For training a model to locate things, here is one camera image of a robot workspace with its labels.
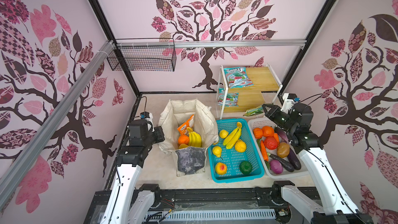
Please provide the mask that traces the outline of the orange Fox's candy bag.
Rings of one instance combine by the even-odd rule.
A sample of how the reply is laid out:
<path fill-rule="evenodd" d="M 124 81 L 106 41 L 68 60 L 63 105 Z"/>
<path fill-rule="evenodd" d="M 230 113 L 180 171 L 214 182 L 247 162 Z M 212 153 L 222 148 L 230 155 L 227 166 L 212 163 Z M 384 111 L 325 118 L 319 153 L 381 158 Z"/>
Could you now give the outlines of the orange Fox's candy bag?
<path fill-rule="evenodd" d="M 185 121 L 183 124 L 181 124 L 177 130 L 180 135 L 186 135 L 189 133 L 188 128 L 193 128 L 194 126 L 194 115 L 191 115 L 187 121 Z"/>

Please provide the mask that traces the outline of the orange fruit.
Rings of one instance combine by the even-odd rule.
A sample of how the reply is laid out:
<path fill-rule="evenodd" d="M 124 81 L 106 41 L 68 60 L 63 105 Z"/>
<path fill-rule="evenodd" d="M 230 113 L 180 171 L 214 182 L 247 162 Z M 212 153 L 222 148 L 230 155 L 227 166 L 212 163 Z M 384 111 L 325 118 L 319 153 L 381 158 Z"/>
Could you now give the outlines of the orange fruit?
<path fill-rule="evenodd" d="M 187 135 L 185 135 L 185 134 L 181 135 L 178 138 L 178 145 L 182 145 L 182 144 L 189 145 L 189 141 L 190 141 L 190 138 Z"/>

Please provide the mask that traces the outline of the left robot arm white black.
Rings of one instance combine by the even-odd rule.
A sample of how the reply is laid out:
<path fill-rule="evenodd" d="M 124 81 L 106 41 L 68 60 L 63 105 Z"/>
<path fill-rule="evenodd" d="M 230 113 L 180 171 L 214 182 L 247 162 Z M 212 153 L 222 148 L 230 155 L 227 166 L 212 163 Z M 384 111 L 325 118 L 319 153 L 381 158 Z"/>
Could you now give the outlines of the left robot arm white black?
<path fill-rule="evenodd" d="M 100 221 L 102 224 L 140 224 L 155 203 L 154 189 L 141 189 L 133 199 L 152 146 L 165 140 L 162 128 L 155 127 L 152 119 L 150 114 L 131 121 L 127 127 L 127 136 L 117 154 L 114 185 Z"/>

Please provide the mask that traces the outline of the orange bell pepper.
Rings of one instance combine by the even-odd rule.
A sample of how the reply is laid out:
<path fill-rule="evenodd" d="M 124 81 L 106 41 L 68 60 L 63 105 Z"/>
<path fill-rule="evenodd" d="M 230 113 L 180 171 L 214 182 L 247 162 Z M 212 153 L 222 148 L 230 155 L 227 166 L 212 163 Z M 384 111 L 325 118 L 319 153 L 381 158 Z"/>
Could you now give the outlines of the orange bell pepper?
<path fill-rule="evenodd" d="M 263 138 L 263 130 L 261 128 L 254 128 L 253 134 L 256 140 Z"/>

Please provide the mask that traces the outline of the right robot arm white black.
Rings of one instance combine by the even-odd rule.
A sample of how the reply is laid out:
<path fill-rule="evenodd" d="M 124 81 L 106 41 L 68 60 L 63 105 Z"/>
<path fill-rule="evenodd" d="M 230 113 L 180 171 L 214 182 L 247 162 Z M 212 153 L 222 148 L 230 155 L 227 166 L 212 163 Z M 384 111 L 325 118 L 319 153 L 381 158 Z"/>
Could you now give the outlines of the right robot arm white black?
<path fill-rule="evenodd" d="M 302 103 L 284 112 L 274 104 L 263 104 L 265 116 L 285 132 L 288 143 L 306 166 L 321 199 L 317 204 L 298 187 L 283 185 L 281 198 L 310 224 L 371 224 L 370 215 L 359 211 L 334 173 L 319 137 L 311 131 L 312 109 Z"/>

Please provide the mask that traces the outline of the red tomato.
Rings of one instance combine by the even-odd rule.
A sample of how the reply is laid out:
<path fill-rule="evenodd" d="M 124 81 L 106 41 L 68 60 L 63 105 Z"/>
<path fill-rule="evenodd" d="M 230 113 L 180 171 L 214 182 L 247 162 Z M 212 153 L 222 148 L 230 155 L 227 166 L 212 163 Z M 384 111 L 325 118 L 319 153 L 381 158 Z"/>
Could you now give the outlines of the red tomato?
<path fill-rule="evenodd" d="M 279 141 L 276 140 L 274 137 L 267 137 L 264 140 L 264 145 L 269 150 L 275 150 L 279 146 Z"/>

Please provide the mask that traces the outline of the yellow green candy bag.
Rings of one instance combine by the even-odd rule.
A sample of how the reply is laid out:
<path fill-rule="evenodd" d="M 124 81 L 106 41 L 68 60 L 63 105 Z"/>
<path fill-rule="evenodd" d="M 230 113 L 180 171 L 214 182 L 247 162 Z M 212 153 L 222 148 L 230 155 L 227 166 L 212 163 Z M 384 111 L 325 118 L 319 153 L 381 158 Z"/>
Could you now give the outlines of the yellow green candy bag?
<path fill-rule="evenodd" d="M 246 112 L 244 113 L 244 116 L 250 117 L 250 116 L 255 116 L 255 115 L 261 115 L 263 113 L 264 113 L 264 109 L 260 105 L 258 107 L 246 110 Z"/>

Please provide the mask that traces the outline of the cream canvas grocery bag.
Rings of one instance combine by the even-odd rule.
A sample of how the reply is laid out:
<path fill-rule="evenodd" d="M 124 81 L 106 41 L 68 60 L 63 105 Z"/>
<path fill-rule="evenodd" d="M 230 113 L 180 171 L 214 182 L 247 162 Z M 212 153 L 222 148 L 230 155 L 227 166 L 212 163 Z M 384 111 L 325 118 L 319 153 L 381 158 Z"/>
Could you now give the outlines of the cream canvas grocery bag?
<path fill-rule="evenodd" d="M 159 147 L 174 156 L 176 175 L 205 172 L 206 151 L 219 141 L 211 108 L 199 100 L 170 100 L 161 113 L 159 126 L 165 137 Z"/>

